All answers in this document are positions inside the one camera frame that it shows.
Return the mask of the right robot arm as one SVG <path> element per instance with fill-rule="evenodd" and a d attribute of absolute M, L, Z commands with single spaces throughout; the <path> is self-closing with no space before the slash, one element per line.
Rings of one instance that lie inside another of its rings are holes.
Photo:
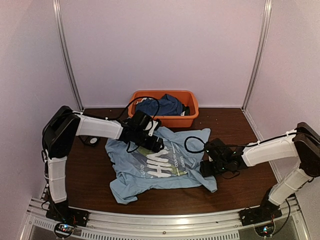
<path fill-rule="evenodd" d="M 320 176 L 320 135 L 305 122 L 285 134 L 245 145 L 224 144 L 216 138 L 205 143 L 203 150 L 209 157 L 200 164 L 204 178 L 237 175 L 240 170 L 271 161 L 298 160 L 294 169 L 266 192 L 256 210 L 261 221 L 268 220 L 290 195 Z"/>

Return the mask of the light blue printed t-shirt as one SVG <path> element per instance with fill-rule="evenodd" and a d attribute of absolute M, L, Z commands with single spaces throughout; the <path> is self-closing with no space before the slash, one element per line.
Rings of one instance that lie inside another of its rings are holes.
<path fill-rule="evenodd" d="M 116 174 L 109 187 L 117 203 L 137 201 L 139 194 L 150 189 L 204 186 L 211 193 L 217 191 L 215 177 L 203 177 L 200 172 L 204 154 L 199 151 L 210 138 L 209 128 L 173 132 L 160 127 L 154 134 L 164 142 L 164 149 L 157 153 L 136 146 L 128 153 L 127 144 L 107 140 L 105 150 Z"/>

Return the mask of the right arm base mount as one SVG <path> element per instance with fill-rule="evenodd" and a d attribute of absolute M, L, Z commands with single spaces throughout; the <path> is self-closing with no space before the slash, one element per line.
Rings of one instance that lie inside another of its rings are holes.
<path fill-rule="evenodd" d="M 274 218 L 279 218 L 283 215 L 279 208 L 271 208 L 269 206 L 247 207 L 239 211 L 238 214 L 243 226 L 270 222 Z"/>

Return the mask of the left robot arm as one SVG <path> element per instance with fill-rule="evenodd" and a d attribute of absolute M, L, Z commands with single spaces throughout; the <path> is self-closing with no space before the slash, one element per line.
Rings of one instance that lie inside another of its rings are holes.
<path fill-rule="evenodd" d="M 66 192 L 66 162 L 76 138 L 91 147 L 106 138 L 158 153 L 165 148 L 163 139 L 154 135 L 160 126 L 160 120 L 142 111 L 122 120 L 84 114 L 62 106 L 43 128 L 41 139 L 44 177 L 53 215 L 61 222 L 72 218 Z"/>

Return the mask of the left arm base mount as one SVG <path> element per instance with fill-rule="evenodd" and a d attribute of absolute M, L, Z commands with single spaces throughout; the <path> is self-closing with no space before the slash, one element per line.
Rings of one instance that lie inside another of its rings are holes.
<path fill-rule="evenodd" d="M 45 214 L 48 219 L 66 223 L 72 226 L 87 226 L 89 218 L 89 212 L 87 210 L 69 207 L 68 200 L 55 203 L 51 198 L 48 198 L 48 202 L 49 206 Z"/>

